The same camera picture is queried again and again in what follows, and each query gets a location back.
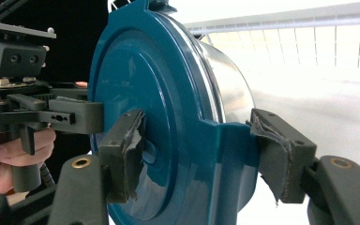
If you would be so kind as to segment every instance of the glossy blue surface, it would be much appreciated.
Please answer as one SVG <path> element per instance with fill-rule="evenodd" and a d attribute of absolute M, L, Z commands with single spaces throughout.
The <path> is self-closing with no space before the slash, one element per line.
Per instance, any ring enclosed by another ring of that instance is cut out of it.
<path fill-rule="evenodd" d="M 107 132 L 141 108 L 154 160 L 137 200 L 111 204 L 116 224 L 235 224 L 251 198 L 259 154 L 250 128 L 213 122 L 198 53 L 175 22 L 138 0 L 110 14 L 91 70 L 89 99 Z M 92 137 L 93 151 L 104 134 Z"/>

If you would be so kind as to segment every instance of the person's hand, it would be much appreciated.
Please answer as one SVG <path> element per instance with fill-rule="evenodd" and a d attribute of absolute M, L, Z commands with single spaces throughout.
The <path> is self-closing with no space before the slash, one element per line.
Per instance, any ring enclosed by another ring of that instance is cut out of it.
<path fill-rule="evenodd" d="M 6 193 L 13 188 L 10 165 L 28 166 L 41 165 L 53 150 L 55 133 L 46 128 L 34 134 L 35 150 L 34 156 L 27 155 L 22 148 L 20 139 L 7 141 L 7 134 L 0 134 L 0 193 Z"/>

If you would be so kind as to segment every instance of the blue plastic rim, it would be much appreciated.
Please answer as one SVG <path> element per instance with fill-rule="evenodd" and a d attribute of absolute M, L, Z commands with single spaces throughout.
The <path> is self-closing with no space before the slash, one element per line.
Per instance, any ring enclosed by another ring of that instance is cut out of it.
<path fill-rule="evenodd" d="M 251 198 L 259 154 L 250 128 L 213 122 L 198 53 L 173 19 L 137 0 L 110 14 L 98 42 L 89 99 L 107 132 L 143 109 L 148 158 L 137 199 L 109 205 L 116 224 L 234 224 Z M 92 137 L 96 152 L 104 133 Z"/>

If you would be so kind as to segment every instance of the hand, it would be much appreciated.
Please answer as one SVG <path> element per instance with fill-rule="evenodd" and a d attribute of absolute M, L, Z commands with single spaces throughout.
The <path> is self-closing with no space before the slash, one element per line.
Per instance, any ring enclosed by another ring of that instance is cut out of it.
<path fill-rule="evenodd" d="M 36 153 L 29 156 L 23 151 L 20 139 L 5 142 L 8 140 L 7 134 L 0 134 L 0 193 L 6 193 L 13 188 L 10 165 L 41 165 L 52 154 L 55 140 L 52 129 L 46 128 L 36 132 L 34 137 Z"/>

